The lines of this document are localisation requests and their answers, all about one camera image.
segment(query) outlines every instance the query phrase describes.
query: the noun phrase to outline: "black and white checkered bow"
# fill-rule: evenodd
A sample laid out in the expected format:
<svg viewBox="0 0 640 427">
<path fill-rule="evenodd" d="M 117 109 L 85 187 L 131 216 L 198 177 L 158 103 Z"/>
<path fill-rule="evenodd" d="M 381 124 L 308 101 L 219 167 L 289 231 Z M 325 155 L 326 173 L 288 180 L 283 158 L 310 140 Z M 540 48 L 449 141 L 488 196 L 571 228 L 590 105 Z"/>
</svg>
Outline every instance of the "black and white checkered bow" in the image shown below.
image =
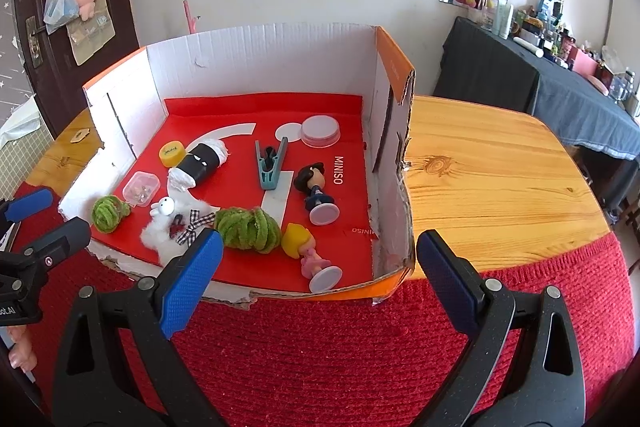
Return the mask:
<svg viewBox="0 0 640 427">
<path fill-rule="evenodd" d="M 204 227 L 204 225 L 211 225 L 215 220 L 215 212 L 200 217 L 199 210 L 192 210 L 189 214 L 189 224 L 187 225 L 187 228 L 184 229 L 184 232 L 182 232 L 178 236 L 178 239 L 176 239 L 178 245 L 184 245 L 187 243 L 187 247 L 190 247 L 193 244 L 193 241 L 196 240 L 196 230 L 200 227 Z"/>
</svg>

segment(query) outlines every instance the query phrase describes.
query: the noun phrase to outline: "door handle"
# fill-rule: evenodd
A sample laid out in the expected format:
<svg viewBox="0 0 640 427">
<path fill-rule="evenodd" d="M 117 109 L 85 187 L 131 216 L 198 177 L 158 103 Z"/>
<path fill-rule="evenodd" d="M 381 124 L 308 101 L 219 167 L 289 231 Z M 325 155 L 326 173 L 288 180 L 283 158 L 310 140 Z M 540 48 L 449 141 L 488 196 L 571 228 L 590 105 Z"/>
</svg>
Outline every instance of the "door handle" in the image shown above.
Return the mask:
<svg viewBox="0 0 640 427">
<path fill-rule="evenodd" d="M 36 17 L 32 15 L 26 20 L 27 39 L 29 43 L 29 53 L 31 54 L 31 62 L 33 67 L 37 68 L 42 65 L 42 53 L 40 52 L 40 42 L 38 41 L 38 33 L 43 32 L 46 26 L 37 27 Z"/>
</svg>

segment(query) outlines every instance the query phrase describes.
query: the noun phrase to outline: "dark tablecloth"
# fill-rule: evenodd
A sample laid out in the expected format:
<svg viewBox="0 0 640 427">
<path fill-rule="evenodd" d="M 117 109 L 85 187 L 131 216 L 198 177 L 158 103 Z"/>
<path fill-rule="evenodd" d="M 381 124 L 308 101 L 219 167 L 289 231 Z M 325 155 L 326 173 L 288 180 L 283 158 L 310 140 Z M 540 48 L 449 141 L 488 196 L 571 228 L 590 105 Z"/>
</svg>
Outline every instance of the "dark tablecloth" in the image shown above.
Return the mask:
<svg viewBox="0 0 640 427">
<path fill-rule="evenodd" d="M 625 160 L 640 155 L 638 124 L 579 74 L 462 17 L 443 48 L 434 96 L 532 114 L 565 145 Z"/>
</svg>

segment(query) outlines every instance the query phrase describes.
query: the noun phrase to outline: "girl figurine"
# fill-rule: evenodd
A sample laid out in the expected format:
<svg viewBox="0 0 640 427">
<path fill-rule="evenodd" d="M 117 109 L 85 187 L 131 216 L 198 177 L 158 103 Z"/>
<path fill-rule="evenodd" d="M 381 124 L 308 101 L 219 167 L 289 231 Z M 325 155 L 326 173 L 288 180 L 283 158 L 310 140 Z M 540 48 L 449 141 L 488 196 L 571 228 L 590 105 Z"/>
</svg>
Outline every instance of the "girl figurine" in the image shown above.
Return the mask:
<svg viewBox="0 0 640 427">
<path fill-rule="evenodd" d="M 338 219 L 340 209 L 331 196 L 324 194 L 324 164 L 307 165 L 298 172 L 293 186 L 306 195 L 305 208 L 309 212 L 309 220 L 314 225 L 328 225 Z"/>
<path fill-rule="evenodd" d="M 302 275 L 310 279 L 311 293 L 329 291 L 340 282 L 342 270 L 318 255 L 316 239 L 302 225 L 289 223 L 280 245 L 289 257 L 300 259 Z"/>
</svg>

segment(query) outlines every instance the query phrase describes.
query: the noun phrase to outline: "wooden door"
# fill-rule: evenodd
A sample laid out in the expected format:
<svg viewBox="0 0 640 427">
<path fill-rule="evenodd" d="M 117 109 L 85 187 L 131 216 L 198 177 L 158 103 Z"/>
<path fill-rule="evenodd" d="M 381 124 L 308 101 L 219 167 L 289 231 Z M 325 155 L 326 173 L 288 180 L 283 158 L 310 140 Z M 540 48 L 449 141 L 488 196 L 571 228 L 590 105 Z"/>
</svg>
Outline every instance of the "wooden door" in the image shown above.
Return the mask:
<svg viewBox="0 0 640 427">
<path fill-rule="evenodd" d="M 28 48 L 26 20 L 35 15 L 38 27 L 42 26 L 44 3 L 45 0 L 15 0 L 15 16 L 25 69 L 31 79 L 38 107 L 49 130 L 57 137 L 87 106 L 82 85 L 139 46 L 129 0 L 107 0 L 116 33 L 114 38 L 82 66 L 78 66 L 65 28 L 58 29 L 50 36 L 46 32 L 39 33 L 44 63 L 34 68 Z"/>
</svg>

